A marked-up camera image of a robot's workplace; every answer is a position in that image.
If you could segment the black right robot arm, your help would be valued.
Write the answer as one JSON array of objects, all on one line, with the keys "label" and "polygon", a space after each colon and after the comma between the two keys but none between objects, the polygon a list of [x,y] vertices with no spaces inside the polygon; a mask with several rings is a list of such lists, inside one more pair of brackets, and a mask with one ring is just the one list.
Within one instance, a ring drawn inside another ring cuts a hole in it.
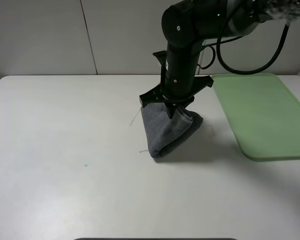
[{"label": "black right robot arm", "polygon": [[[139,97],[141,106],[163,103],[172,117],[178,106],[188,106],[198,92],[212,87],[211,77],[196,76],[205,40],[215,40],[208,45],[212,58],[230,73],[253,75],[268,69],[280,55],[290,22],[296,18],[300,18],[300,0],[183,0],[171,5],[161,18],[167,49],[154,54],[161,65],[160,83]],[[222,44],[276,19],[284,19],[286,25],[269,62],[254,70],[236,70],[224,62]]]}]

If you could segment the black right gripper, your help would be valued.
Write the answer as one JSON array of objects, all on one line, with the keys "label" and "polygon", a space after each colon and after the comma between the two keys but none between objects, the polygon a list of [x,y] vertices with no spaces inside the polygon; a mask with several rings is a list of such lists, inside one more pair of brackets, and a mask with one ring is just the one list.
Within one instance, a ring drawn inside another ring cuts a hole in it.
[{"label": "black right gripper", "polygon": [[177,106],[186,108],[194,102],[194,96],[206,87],[211,88],[214,80],[210,76],[195,76],[188,93],[184,87],[173,82],[172,88],[158,84],[148,92],[139,96],[143,108],[152,103],[164,103],[169,119],[172,119]]}]

